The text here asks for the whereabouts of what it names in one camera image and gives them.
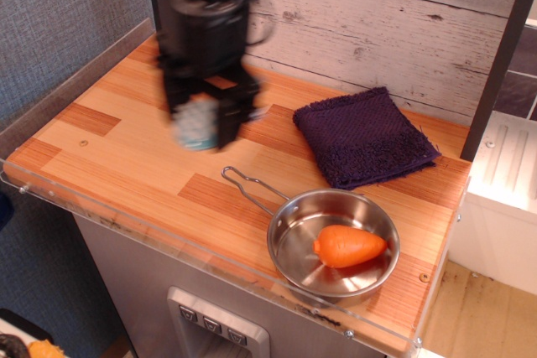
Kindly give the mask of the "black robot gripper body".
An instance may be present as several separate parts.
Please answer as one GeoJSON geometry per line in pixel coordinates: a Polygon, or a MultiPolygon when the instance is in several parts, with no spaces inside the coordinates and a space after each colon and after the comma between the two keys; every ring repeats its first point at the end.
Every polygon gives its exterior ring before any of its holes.
{"type": "Polygon", "coordinates": [[[163,37],[159,67],[164,75],[201,79],[201,92],[212,93],[205,79],[221,76],[238,91],[258,91],[242,67],[247,46],[249,1],[173,1],[175,31],[163,37]]]}

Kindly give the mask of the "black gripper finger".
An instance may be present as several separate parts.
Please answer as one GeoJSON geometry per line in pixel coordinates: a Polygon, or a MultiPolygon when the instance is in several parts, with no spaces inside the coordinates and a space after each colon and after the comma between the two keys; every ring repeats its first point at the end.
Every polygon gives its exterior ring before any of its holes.
{"type": "Polygon", "coordinates": [[[178,106],[183,106],[190,98],[201,92],[201,79],[164,75],[164,93],[169,110],[169,119],[175,120],[178,106]]]}
{"type": "Polygon", "coordinates": [[[258,117],[255,100],[258,91],[224,91],[217,107],[217,143],[224,149],[236,140],[243,124],[258,117]]]}

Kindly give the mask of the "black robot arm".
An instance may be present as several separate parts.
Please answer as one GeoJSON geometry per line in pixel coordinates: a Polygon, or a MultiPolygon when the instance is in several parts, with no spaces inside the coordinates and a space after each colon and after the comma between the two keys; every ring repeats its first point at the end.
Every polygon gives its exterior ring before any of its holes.
{"type": "Polygon", "coordinates": [[[222,149],[255,113],[260,84],[242,65],[253,0],[169,0],[159,68],[177,141],[222,149]]]}

